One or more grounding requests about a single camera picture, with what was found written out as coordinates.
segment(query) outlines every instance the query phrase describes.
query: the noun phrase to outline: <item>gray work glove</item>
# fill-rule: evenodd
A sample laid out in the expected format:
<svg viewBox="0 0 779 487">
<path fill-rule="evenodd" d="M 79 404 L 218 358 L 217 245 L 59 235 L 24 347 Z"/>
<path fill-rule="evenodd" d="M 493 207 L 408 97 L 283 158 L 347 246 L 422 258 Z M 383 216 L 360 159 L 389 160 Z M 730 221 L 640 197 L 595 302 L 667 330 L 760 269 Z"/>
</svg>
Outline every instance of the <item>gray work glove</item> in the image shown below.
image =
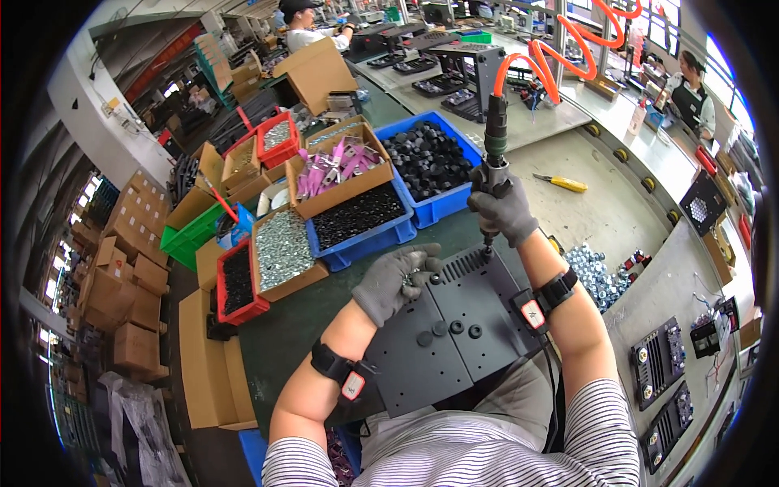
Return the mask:
<svg viewBox="0 0 779 487">
<path fill-rule="evenodd" d="M 362 282 L 351 291 L 354 301 L 379 328 L 404 304 L 419 298 L 430 276 L 443 268 L 441 245 L 409 245 L 379 257 L 365 272 Z M 404 283 L 411 275 L 411 285 Z"/>
<path fill-rule="evenodd" d="M 481 180 L 478 171 L 478 168 L 471 171 L 472 182 Z M 478 191 L 478 185 L 473 184 L 471 195 L 468 196 L 468 208 L 495 224 L 509 241 L 509 247 L 515 249 L 538 228 L 538 220 L 530 214 L 530 205 L 527 204 L 527 195 L 520 179 L 510 173 L 509 179 L 512 188 L 502 199 Z"/>
</svg>

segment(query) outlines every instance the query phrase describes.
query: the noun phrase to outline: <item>green plastic bin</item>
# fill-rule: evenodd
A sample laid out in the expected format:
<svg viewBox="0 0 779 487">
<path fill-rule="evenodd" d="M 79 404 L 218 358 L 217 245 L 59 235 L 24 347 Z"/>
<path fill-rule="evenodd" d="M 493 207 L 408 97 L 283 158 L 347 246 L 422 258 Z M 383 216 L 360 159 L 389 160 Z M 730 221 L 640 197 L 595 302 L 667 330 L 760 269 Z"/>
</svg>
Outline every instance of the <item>green plastic bin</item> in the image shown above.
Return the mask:
<svg viewBox="0 0 779 487">
<path fill-rule="evenodd" d="M 160 240 L 160 250 L 184 264 L 192 272 L 197 272 L 195 252 L 216 236 L 215 223 L 223 213 L 222 205 L 215 203 L 179 231 L 173 227 L 165 227 Z"/>
<path fill-rule="evenodd" d="M 460 40 L 463 42 L 475 42 L 478 44 L 492 44 L 492 34 L 482 31 L 481 34 L 472 36 L 464 36 L 459 30 L 455 32 L 460 36 Z"/>
</svg>

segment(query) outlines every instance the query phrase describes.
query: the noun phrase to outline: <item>black cap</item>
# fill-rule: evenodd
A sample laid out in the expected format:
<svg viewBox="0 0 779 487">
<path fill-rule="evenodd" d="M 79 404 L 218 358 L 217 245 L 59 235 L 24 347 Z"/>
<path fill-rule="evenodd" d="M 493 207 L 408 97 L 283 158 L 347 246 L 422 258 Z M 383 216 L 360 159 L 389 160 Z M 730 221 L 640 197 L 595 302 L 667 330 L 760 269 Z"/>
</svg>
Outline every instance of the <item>black cap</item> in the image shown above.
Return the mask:
<svg viewBox="0 0 779 487">
<path fill-rule="evenodd" d="M 281 0 L 279 2 L 279 10 L 284 13 L 285 23 L 292 22 L 294 14 L 298 12 L 306 9 L 317 9 L 321 6 L 321 3 L 314 2 L 313 0 Z"/>
</svg>

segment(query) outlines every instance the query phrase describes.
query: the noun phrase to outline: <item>orange air hose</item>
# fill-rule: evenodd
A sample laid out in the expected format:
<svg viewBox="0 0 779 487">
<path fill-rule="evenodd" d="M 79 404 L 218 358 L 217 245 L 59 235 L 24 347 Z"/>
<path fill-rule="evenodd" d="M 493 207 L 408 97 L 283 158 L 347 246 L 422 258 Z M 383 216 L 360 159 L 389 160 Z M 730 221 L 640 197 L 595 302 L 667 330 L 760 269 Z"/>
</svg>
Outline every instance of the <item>orange air hose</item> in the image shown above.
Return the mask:
<svg viewBox="0 0 779 487">
<path fill-rule="evenodd" d="M 552 101 L 552 103 L 560 103 L 560 92 L 557 88 L 557 82 L 555 81 L 555 77 L 552 75 L 549 64 L 546 62 L 544 52 L 552 56 L 558 62 L 561 62 L 563 66 L 570 69 L 577 76 L 584 79 L 593 79 L 597 74 L 597 66 L 595 65 L 595 58 L 593 58 L 589 47 L 584 43 L 584 39 L 588 39 L 601 46 L 606 46 L 607 48 L 618 48 L 622 46 L 622 44 L 625 42 L 625 34 L 622 32 L 622 28 L 617 23 L 617 16 L 624 17 L 626 19 L 635 19 L 641 15 L 643 8 L 641 7 L 640 2 L 636 2 L 635 10 L 632 12 L 625 12 L 606 6 L 606 4 L 603 3 L 603 0 L 592 0 L 592 2 L 599 9 L 603 10 L 603 12 L 606 14 L 606 17 L 608 18 L 608 21 L 611 22 L 612 26 L 615 27 L 617 31 L 617 38 L 613 41 L 599 37 L 585 29 L 580 24 L 575 24 L 566 17 L 557 15 L 557 20 L 563 26 L 565 26 L 573 38 L 576 39 L 576 42 L 579 44 L 579 46 L 581 46 L 582 53 L 584 54 L 584 60 L 587 63 L 587 71 L 577 68 L 571 61 L 555 51 L 554 48 L 552 48 L 549 44 L 536 39 L 535 41 L 532 41 L 528 47 L 530 51 L 529 54 L 534 55 L 538 60 L 538 63 L 536 63 L 530 57 L 518 53 L 512 54 L 508 58 L 504 59 L 503 63 L 500 65 L 500 68 L 498 68 L 498 76 L 495 79 L 494 95 L 500 97 L 503 94 L 503 82 L 506 79 L 506 74 L 509 71 L 509 66 L 511 63 L 516 59 L 523 59 L 527 61 L 527 64 L 530 65 L 530 68 L 533 69 L 533 71 L 536 73 L 536 76 L 538 76 L 541 84 L 544 85 L 544 88 L 546 89 L 546 92 L 549 95 L 549 99 Z"/>
</svg>

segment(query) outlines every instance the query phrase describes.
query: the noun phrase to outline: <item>workbench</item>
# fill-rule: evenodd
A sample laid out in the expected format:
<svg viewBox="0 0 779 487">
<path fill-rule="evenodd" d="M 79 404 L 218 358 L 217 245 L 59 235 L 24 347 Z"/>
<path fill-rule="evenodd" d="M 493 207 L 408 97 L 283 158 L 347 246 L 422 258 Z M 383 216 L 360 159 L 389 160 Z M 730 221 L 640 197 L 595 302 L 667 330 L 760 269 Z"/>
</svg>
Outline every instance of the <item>workbench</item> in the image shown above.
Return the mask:
<svg viewBox="0 0 779 487">
<path fill-rule="evenodd" d="M 493 34 L 493 43 L 505 45 L 509 53 L 520 46 L 527 50 L 525 44 L 499 34 Z M 413 81 L 434 76 L 437 72 L 431 70 L 406 77 L 392 69 L 369 68 L 365 63 L 355 64 L 353 69 L 369 80 L 359 79 L 358 82 L 371 92 L 372 98 L 364 104 L 364 110 L 366 118 L 375 127 L 404 118 L 407 116 L 404 113 L 416 114 L 433 108 L 475 142 L 481 140 L 483 125 L 439 109 L 441 98 L 423 98 L 410 88 Z M 639 411 L 635 379 L 629 364 L 630 347 L 675 316 L 682 326 L 686 349 L 691 351 L 689 325 L 706 311 L 693 297 L 693 292 L 710 302 L 716 300 L 712 292 L 724 292 L 728 297 L 735 295 L 739 316 L 744 319 L 753 303 L 749 259 L 740 245 L 735 226 L 726 219 L 724 230 L 736 254 L 736 275 L 723 288 L 701 239 L 679 209 L 697 164 L 662 131 L 658 135 L 643 126 L 637 136 L 628 134 L 626 127 L 636 106 L 634 101 L 625 96 L 607 101 L 576 80 L 565 81 L 560 91 L 565 101 L 555 110 L 537 110 L 535 123 L 530 111 L 519 102 L 518 95 L 508 95 L 509 152 L 506 159 L 511 163 L 511 171 L 523 179 L 531 208 L 541 227 L 547 234 L 555 235 L 567 249 L 588 241 L 594 251 L 606 253 L 605 263 L 612 272 L 636 248 L 654 257 L 636 283 L 604 314 L 636 434 L 641 436 L 670 394 L 664 393 L 646 411 Z M 585 125 L 598 126 L 601 136 L 590 135 L 583 129 Z M 622 164 L 612 155 L 616 143 L 629 155 L 628 164 Z M 584 194 L 568 192 L 532 178 L 532 172 L 578 179 L 586 182 L 590 189 Z M 643 175 L 653 177 L 659 187 L 656 194 L 650 196 L 640 186 Z M 670 209 L 676 209 L 682 215 L 675 226 L 663 218 L 664 212 Z M 450 256 L 480 240 L 474 215 L 463 210 L 420 230 L 418 237 L 406 245 L 438 242 L 442 245 L 442 255 Z M 505 247 L 503 239 L 498 240 L 498 250 L 504 258 L 516 257 L 515 252 Z M 241 325 L 239 333 L 246 378 L 264 436 L 273 405 L 287 378 L 338 310 L 348 302 L 351 289 L 377 256 L 361 259 L 346 270 L 273 303 L 269 312 Z M 722 353 L 717 362 L 721 363 L 718 390 L 715 390 L 714 378 L 706 377 L 713 358 L 696 360 L 693 353 L 688 354 L 682 379 L 689 386 L 696 420 L 658 472 L 649 475 L 646 468 L 642 469 L 642 485 L 654 487 L 669 479 L 702 432 L 706 418 L 714 413 L 719 394 L 729 390 L 724 378 L 735 366 L 738 341 L 731 337 L 727 347 L 727 353 Z M 675 390 L 680 383 L 681 380 L 670 389 Z M 380 404 L 363 404 L 345 414 L 339 411 L 331 420 L 342 422 L 364 417 L 379 407 Z"/>
</svg>

